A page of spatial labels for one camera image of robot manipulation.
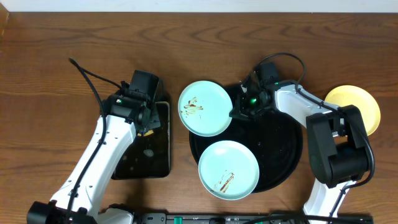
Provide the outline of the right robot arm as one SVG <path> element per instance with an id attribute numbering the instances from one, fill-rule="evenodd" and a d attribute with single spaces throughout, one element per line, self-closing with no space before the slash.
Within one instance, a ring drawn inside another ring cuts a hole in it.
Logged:
<path id="1" fill-rule="evenodd" d="M 367 184 L 375 171 L 360 110 L 354 105 L 326 103 L 292 80 L 245 81 L 229 115 L 250 121 L 269 110 L 289 115 L 307 130 L 310 167 L 316 180 L 303 207 L 303 219 L 343 223 L 336 213 L 345 195 Z"/>

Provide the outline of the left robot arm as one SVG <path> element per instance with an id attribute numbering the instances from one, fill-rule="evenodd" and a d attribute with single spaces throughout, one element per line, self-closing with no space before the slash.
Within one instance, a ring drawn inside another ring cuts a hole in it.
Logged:
<path id="1" fill-rule="evenodd" d="M 170 173 L 170 105 L 158 101 L 147 133 L 123 117 L 99 119 L 95 133 L 67 181 L 49 203 L 34 202 L 28 223 L 140 223 L 123 204 L 100 205 L 111 179 L 161 178 Z"/>

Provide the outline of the green yellow sponge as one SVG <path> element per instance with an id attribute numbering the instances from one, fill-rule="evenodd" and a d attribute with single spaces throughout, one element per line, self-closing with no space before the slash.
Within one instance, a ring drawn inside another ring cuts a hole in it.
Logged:
<path id="1" fill-rule="evenodd" d="M 145 137 L 145 136 L 149 136 L 149 135 L 151 135 L 151 134 L 153 134 L 153 133 L 154 133 L 154 131 L 151 129 L 151 130 L 148 130 L 148 131 L 147 131 L 146 133 L 144 133 L 144 134 L 138 133 L 137 136 Z"/>

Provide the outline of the yellow plate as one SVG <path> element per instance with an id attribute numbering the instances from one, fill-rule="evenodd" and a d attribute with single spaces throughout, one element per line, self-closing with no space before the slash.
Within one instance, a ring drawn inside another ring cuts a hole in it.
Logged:
<path id="1" fill-rule="evenodd" d="M 343 85 L 332 89 L 325 101 L 338 106 L 356 106 L 364 121 L 367 135 L 371 135 L 381 122 L 381 110 L 377 101 L 366 90 L 353 86 Z"/>

